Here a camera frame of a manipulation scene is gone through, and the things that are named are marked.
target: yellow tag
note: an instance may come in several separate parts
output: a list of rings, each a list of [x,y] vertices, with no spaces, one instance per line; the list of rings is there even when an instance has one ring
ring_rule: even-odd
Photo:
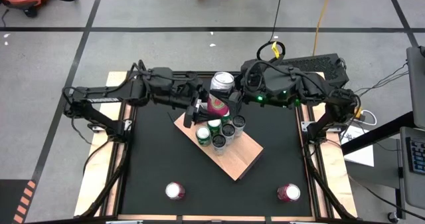
[[[279,58],[280,54],[279,54],[279,50],[276,47],[276,41],[274,41],[274,43],[272,44],[272,50],[274,52],[274,55],[276,56],[276,58]]]

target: yellow cable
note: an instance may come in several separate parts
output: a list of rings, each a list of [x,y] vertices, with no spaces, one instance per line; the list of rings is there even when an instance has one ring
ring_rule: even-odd
[[[319,22],[317,22],[317,26],[316,26],[316,34],[314,36],[314,47],[313,47],[313,56],[316,53],[316,46],[317,46],[317,34],[319,33],[319,27],[320,27],[320,22],[321,22],[321,18],[323,17],[323,15],[325,14],[326,11],[326,7],[327,7],[327,2],[329,0],[325,0],[325,3],[323,4],[323,7],[321,8],[321,12],[320,12],[320,17],[319,17]]]

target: red can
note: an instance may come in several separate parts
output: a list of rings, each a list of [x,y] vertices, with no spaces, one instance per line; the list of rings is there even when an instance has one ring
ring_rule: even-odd
[[[185,192],[185,188],[175,181],[172,181],[165,188],[165,194],[167,194],[167,196],[172,200],[182,199],[185,196]]]
[[[278,188],[278,198],[285,202],[297,201],[300,195],[301,195],[301,191],[296,185],[292,183],[289,183],[283,187]]]

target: black mat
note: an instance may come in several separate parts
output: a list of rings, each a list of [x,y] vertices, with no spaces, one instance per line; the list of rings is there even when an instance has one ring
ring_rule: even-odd
[[[0,180],[0,223],[12,223],[29,180]]]
[[[174,126],[167,112],[174,120],[183,113],[154,104],[137,111],[121,214],[311,216],[295,110],[242,107],[245,131],[264,151],[236,182]],[[171,181],[185,187],[183,200],[167,198]],[[297,202],[278,201],[276,190],[287,183],[301,189]]]

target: white paper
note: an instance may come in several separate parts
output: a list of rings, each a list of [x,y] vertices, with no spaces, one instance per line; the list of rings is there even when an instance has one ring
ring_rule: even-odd
[[[363,134],[364,133],[361,128],[350,126],[348,127],[347,132],[344,134],[344,137],[341,140],[341,143],[342,145],[344,145],[344,143]],[[356,152],[347,154],[344,156],[344,159],[350,162],[355,162],[357,164],[363,164],[363,165],[373,167],[375,164],[373,161],[373,146],[370,145],[370,146],[367,146],[366,148],[357,150]]]

